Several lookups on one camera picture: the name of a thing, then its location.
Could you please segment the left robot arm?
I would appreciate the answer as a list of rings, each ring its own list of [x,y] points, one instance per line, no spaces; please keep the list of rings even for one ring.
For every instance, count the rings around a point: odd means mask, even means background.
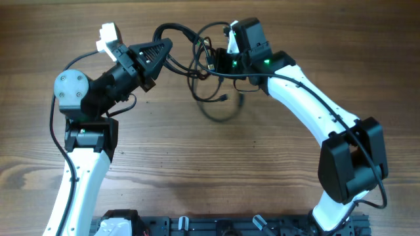
[[[88,235],[102,181],[108,172],[118,140],[119,123],[111,111],[141,87],[155,86],[173,43],[160,39],[126,47],[119,39],[97,41],[115,66],[98,79],[66,66],[54,82],[52,108],[66,118],[64,173],[45,235]]]

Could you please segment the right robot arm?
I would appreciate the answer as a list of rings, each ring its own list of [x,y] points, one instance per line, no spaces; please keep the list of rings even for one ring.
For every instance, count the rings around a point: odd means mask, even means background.
[[[369,117],[361,120],[328,98],[284,51],[272,52],[257,18],[224,27],[226,49],[217,53],[216,69],[233,79],[248,79],[282,103],[320,145],[318,179],[324,190],[308,216],[309,235],[333,235],[344,229],[364,196],[378,187],[387,206],[383,180],[389,175],[383,128]]]

